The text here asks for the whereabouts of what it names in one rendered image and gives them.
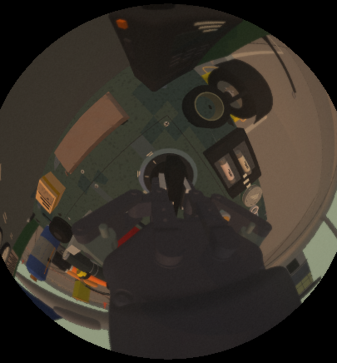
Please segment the orange light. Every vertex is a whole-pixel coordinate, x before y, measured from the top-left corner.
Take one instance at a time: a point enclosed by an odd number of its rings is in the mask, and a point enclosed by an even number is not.
[[[128,23],[124,19],[117,19],[116,24],[120,29],[128,29]]]

